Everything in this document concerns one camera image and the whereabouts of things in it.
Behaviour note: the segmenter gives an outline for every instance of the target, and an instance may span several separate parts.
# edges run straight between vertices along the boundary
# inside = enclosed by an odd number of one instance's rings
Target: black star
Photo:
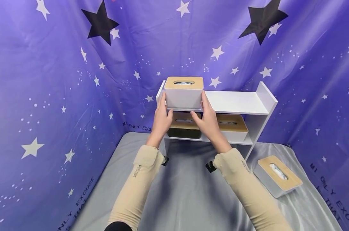
[[[104,1],[101,3],[96,14],[86,10],[82,10],[82,12],[91,23],[90,33],[87,38],[101,36],[111,46],[110,31],[119,24],[107,17]]]
[[[281,22],[288,15],[278,9],[280,0],[271,0],[263,8],[249,7],[251,23],[239,38],[255,33],[261,45],[271,26]]]

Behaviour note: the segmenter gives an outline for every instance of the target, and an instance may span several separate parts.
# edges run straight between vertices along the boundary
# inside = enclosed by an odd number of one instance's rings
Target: lower shelf
[[[174,140],[184,140],[184,141],[202,141],[202,142],[210,142],[209,139],[201,134],[199,139],[190,139],[190,138],[178,138],[178,137],[169,137],[167,134],[164,136],[165,139],[174,139]],[[245,137],[243,141],[228,141],[230,144],[243,144],[243,145],[253,145],[253,142],[250,139],[249,134]]]

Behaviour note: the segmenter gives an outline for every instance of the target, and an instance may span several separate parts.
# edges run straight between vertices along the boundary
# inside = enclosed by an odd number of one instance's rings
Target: desktop organizer
[[[162,96],[162,93],[164,92],[165,81],[166,80],[163,80],[162,85],[160,86],[156,95],[157,104]],[[245,160],[247,160],[278,101],[263,82],[259,82],[256,92],[206,90],[205,93],[216,113],[245,115],[244,121],[248,129],[246,137],[244,139],[238,139],[236,136],[236,138],[227,139],[230,144],[236,145],[242,156],[245,158]],[[203,111],[202,109],[191,110],[178,108],[173,110],[182,112]],[[199,139],[169,137],[166,134],[164,136],[166,153],[163,155],[168,153],[170,142],[173,139],[210,142],[204,134],[201,134]]]

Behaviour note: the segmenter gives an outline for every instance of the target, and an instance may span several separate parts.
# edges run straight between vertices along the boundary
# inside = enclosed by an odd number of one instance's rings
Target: gray satin cloth
[[[103,231],[133,160],[148,134],[127,133],[118,144],[72,231]],[[164,143],[159,149],[163,152]],[[210,143],[173,141],[154,179],[138,230],[141,231],[249,231],[248,215],[219,170],[209,173],[214,160]],[[266,156],[277,156],[302,181],[297,190],[276,199],[293,230],[341,230],[325,201],[306,177],[292,149],[281,144],[257,143],[247,161],[251,170]]]

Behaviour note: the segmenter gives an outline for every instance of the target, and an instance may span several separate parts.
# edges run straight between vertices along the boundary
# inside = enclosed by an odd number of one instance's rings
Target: tissue box
[[[201,109],[202,77],[168,77],[164,85],[168,108]]]
[[[276,156],[258,160],[254,174],[272,194],[278,198],[299,187],[303,182]]]
[[[173,120],[167,131],[169,137],[199,139],[201,131],[189,112],[173,112]]]
[[[228,141],[243,141],[248,128],[241,115],[217,114],[218,125]]]

